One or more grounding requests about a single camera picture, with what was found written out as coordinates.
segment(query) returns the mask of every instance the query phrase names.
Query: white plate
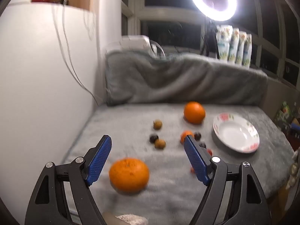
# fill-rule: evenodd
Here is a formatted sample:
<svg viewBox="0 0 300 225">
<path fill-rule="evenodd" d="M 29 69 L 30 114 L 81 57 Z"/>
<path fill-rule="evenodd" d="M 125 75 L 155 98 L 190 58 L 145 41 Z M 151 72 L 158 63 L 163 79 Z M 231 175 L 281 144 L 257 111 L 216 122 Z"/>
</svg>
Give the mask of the white plate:
<svg viewBox="0 0 300 225">
<path fill-rule="evenodd" d="M 251 153 L 260 145 L 256 128 L 237 114 L 220 113 L 214 117 L 213 128 L 224 145 L 237 152 Z"/>
</svg>

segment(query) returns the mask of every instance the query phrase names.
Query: silver bolt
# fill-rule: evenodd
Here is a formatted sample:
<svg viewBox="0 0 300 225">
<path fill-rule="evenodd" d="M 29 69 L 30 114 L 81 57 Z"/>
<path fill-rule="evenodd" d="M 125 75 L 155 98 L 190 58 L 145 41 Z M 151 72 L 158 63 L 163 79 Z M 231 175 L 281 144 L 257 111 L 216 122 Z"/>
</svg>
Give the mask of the silver bolt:
<svg viewBox="0 0 300 225">
<path fill-rule="evenodd" d="M 75 162 L 82 163 L 83 162 L 83 157 L 77 157 Z"/>
<path fill-rule="evenodd" d="M 53 163 L 52 163 L 52 162 L 48 162 L 48 163 L 46 164 L 46 167 L 47 167 L 47 168 L 52 167 L 52 166 L 53 166 Z"/>
<path fill-rule="evenodd" d="M 249 162 L 243 162 L 244 167 L 250 167 L 250 163 Z"/>
<path fill-rule="evenodd" d="M 221 159 L 219 157 L 213 157 L 212 161 L 218 163 L 221 161 Z"/>
</svg>

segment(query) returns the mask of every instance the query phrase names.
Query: ring light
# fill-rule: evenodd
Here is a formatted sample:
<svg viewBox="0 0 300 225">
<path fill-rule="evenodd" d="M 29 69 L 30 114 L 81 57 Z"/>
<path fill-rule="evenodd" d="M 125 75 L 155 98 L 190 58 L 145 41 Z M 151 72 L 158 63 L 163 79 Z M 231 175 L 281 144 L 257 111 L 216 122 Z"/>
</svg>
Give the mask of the ring light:
<svg viewBox="0 0 300 225">
<path fill-rule="evenodd" d="M 217 11 L 205 4 L 203 0 L 193 0 L 196 7 L 207 17 L 216 21 L 230 19 L 236 11 L 236 0 L 228 0 L 228 7 L 225 11 Z"/>
</svg>

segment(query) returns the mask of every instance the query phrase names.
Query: gray blanket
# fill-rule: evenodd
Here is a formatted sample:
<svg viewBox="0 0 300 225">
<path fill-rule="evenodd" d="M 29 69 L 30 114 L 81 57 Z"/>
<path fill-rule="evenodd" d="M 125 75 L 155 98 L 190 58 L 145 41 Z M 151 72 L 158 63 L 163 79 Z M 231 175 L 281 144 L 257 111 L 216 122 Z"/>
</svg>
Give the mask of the gray blanket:
<svg viewBox="0 0 300 225">
<path fill-rule="evenodd" d="M 91 186 L 91 192 L 101 212 L 114 215 L 135 214 L 146 217 L 150 225 L 188 224 L 196 212 L 206 187 L 190 173 L 190 162 L 179 143 L 184 130 L 200 131 L 202 141 L 227 163 L 249 161 L 256 172 L 266 197 L 281 187 L 288 177 L 292 163 L 292 148 L 284 134 L 258 107 L 204 105 L 206 118 L 201 126 L 183 120 L 183 105 L 178 104 L 129 104 L 117 107 L 99 107 L 65 163 L 84 155 L 95 147 L 104 134 L 112 138 L 112 150 L 100 178 Z M 258 130 L 260 146 L 255 153 L 241 154 L 228 149 L 217 139 L 212 130 L 216 114 L 231 112 L 249 120 Z M 154 132 L 154 119 L 161 119 L 163 127 L 155 132 L 166 141 L 163 151 L 148 142 Z M 143 160 L 150 169 L 146 190 L 138 195 L 118 194 L 111 186 L 108 171 L 113 162 L 124 157 Z M 70 189 L 66 190 L 71 212 L 76 213 Z M 229 197 L 225 190 L 217 222 L 222 221 Z"/>
<path fill-rule="evenodd" d="M 267 75 L 260 70 L 193 53 L 160 59 L 114 52 L 107 56 L 106 81 L 109 105 L 198 101 L 258 106 L 267 88 Z"/>
</svg>

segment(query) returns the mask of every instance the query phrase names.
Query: blue textured pad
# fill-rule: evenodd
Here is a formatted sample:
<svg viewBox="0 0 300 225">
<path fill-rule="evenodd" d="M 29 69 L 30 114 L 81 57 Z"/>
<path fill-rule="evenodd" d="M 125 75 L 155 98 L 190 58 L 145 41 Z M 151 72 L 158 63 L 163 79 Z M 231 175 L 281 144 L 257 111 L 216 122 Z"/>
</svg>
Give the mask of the blue textured pad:
<svg viewBox="0 0 300 225">
<path fill-rule="evenodd" d="M 111 148 L 112 139 L 107 137 L 90 164 L 88 178 L 86 179 L 88 186 L 91 186 L 93 182 L 98 180 Z"/>
<path fill-rule="evenodd" d="M 184 150 L 190 160 L 190 163 L 192 164 L 192 167 L 195 170 L 198 180 L 207 186 L 210 183 L 210 178 L 207 175 L 206 164 L 204 163 L 194 144 L 187 137 L 184 139 Z"/>
</svg>

